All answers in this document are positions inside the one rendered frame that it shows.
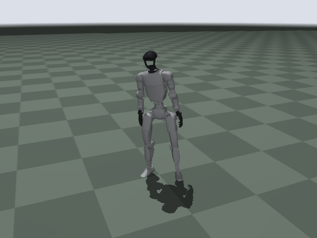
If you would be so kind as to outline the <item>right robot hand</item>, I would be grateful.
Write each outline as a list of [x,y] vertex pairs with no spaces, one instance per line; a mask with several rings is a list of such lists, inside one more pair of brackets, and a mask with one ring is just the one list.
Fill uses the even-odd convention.
[[[144,113],[144,112],[143,112]],[[140,126],[142,126],[142,122],[143,122],[143,116],[142,116],[142,111],[141,110],[138,110],[138,115],[139,115],[139,124],[140,124]]]

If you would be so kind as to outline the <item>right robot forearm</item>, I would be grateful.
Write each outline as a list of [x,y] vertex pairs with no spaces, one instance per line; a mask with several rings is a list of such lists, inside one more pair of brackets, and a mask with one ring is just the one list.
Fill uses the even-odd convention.
[[144,111],[144,98],[140,99],[137,97],[137,101],[138,101],[138,110],[141,110],[143,113],[143,111]]

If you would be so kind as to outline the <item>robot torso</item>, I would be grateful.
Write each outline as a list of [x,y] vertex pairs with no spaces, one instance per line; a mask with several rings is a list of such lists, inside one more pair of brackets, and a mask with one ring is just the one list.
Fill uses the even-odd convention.
[[[157,71],[156,71],[157,70]],[[162,76],[162,69],[154,69],[155,73],[148,73],[149,70],[143,72],[142,80],[143,84],[151,102],[154,102],[152,108],[154,119],[165,119],[165,112],[167,107],[164,106],[163,100],[166,98],[168,92],[167,81]]]

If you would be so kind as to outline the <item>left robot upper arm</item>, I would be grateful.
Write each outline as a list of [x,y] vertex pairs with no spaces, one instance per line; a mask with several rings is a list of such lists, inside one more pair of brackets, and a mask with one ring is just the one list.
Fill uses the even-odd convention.
[[167,86],[168,86],[168,89],[169,89],[169,98],[170,99],[174,99],[176,98],[175,96],[175,85],[174,85],[174,80],[173,80],[173,74],[172,72],[170,71],[163,71],[162,72],[162,76],[164,78],[164,80],[167,81]]

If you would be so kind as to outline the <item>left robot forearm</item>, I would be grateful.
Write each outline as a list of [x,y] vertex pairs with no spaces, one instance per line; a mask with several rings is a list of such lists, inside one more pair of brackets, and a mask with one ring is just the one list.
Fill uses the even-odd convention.
[[173,104],[173,108],[174,108],[174,111],[175,111],[175,114],[176,114],[176,111],[179,111],[180,113],[181,113],[181,111],[180,111],[180,106],[179,106],[179,103],[178,103],[178,97],[177,97],[177,93],[176,92],[175,92],[175,96],[176,96],[176,98],[171,99],[171,102]]

